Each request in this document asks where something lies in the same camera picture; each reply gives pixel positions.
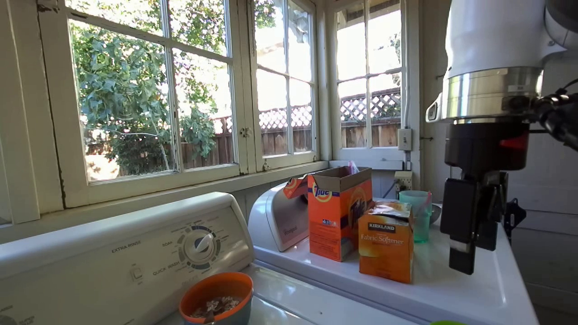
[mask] window sill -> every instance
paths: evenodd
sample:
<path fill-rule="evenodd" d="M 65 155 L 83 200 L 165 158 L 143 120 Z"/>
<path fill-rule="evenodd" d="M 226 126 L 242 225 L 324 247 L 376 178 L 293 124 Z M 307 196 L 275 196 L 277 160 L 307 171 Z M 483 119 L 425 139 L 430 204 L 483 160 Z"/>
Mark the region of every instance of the window sill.
<path fill-rule="evenodd" d="M 159 205 L 165 202 L 186 198 L 186 196 L 195 196 L 210 191 L 228 191 L 228 193 L 239 193 L 255 185 L 266 185 L 266 184 L 275 184 L 288 180 L 289 176 L 295 175 L 304 175 L 309 171 L 324 169 L 329 164 L 326 160 L 320 162 L 309 162 L 309 164 L 300 164 L 293 167 L 284 167 L 284 169 L 273 169 L 268 173 L 253 173 L 253 175 L 244 175 L 244 176 L 235 176 L 228 180 L 219 180 L 219 182 L 206 182 L 203 185 L 192 185 L 192 187 L 183 187 L 183 189 L 172 189 L 172 191 L 163 191 L 156 194 L 145 194 L 145 196 L 136 196 L 136 198 L 127 198 L 127 200 L 118 200 L 118 202 L 107 202 L 107 204 L 96 204 L 96 205 L 87 205 L 87 207 L 76 207 L 76 209 L 65 209 L 65 211 L 56 211 L 56 213 L 47 213 L 40 220 L 28 222 L 28 223 L 18 223 L 18 225 L 2 225 L 0 227 L 0 243 L 4 241 L 13 241 L 18 238 L 26 236 L 35 236 L 49 231 L 56 231 L 62 227 L 71 227 L 136 209 L 145 209 L 150 205 Z"/>

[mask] label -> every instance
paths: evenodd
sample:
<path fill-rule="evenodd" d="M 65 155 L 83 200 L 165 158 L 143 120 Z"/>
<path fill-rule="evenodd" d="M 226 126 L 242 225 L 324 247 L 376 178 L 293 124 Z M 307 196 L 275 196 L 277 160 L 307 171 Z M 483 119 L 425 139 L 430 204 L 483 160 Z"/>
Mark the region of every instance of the label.
<path fill-rule="evenodd" d="M 387 231 L 387 232 L 396 232 L 396 225 L 392 223 L 376 223 L 376 222 L 369 222 L 367 229 L 371 231 Z"/>

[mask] clear cup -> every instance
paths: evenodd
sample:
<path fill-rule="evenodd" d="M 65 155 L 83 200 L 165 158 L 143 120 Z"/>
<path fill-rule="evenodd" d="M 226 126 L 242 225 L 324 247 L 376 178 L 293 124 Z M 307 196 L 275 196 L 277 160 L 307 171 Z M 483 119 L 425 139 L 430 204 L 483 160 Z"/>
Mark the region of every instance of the clear cup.
<path fill-rule="evenodd" d="M 430 191 L 400 191 L 400 202 L 412 209 L 414 241 L 430 241 L 430 218 L 434 214 Z"/>

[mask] glass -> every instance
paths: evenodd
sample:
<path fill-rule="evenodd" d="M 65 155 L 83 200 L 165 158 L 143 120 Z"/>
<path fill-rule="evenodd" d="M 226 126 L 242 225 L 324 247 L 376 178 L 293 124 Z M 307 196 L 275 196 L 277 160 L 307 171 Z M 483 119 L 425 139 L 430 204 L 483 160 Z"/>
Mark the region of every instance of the glass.
<path fill-rule="evenodd" d="M 401 72 L 371 77 L 372 146 L 398 146 L 401 126 Z"/>
<path fill-rule="evenodd" d="M 152 34 L 163 34 L 158 0 L 67 0 L 67 7 Z"/>
<path fill-rule="evenodd" d="M 87 178 L 170 169 L 165 48 L 78 21 L 69 30 Z"/>
<path fill-rule="evenodd" d="M 434 214 L 430 191 L 400 191 L 400 202 L 412 209 L 414 241 L 430 240 L 430 218 Z"/>
<path fill-rule="evenodd" d="M 177 0 L 170 3 L 176 39 L 217 54 L 228 54 L 228 0 Z"/>
<path fill-rule="evenodd" d="M 233 162 L 228 63 L 174 50 L 185 167 Z"/>
<path fill-rule="evenodd" d="M 289 1 L 289 75 L 304 81 L 313 79 L 311 43 L 311 14 Z"/>
<path fill-rule="evenodd" d="M 311 110 L 311 84 L 302 81 L 289 81 L 289 101 L 291 101 L 291 128 L 293 128 L 293 148 L 295 151 L 311 151 L 313 139 L 313 110 Z"/>
<path fill-rule="evenodd" d="M 401 55 L 401 9 L 372 12 L 369 19 L 369 72 L 380 74 L 400 68 Z"/>
<path fill-rule="evenodd" d="M 282 0 L 255 1 L 257 63 L 279 72 L 288 72 L 284 19 Z"/>
<path fill-rule="evenodd" d="M 288 153 L 288 79 L 259 68 L 257 95 L 264 155 Z"/>
<path fill-rule="evenodd" d="M 367 81 L 345 81 L 338 86 L 340 92 L 340 115 L 342 115 L 342 146 L 356 148 L 367 146 Z"/>
<path fill-rule="evenodd" d="M 363 1 L 353 1 L 351 7 L 336 12 L 336 43 L 338 79 L 365 75 Z"/>

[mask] bowl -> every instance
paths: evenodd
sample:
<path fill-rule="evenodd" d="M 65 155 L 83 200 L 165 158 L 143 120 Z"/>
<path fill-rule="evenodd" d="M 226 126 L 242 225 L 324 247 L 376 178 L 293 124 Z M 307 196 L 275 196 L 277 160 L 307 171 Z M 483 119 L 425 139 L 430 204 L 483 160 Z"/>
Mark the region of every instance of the bowl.
<path fill-rule="evenodd" d="M 244 272 L 219 272 L 190 287 L 179 303 L 183 319 L 194 325 L 248 323 L 253 279 Z"/>

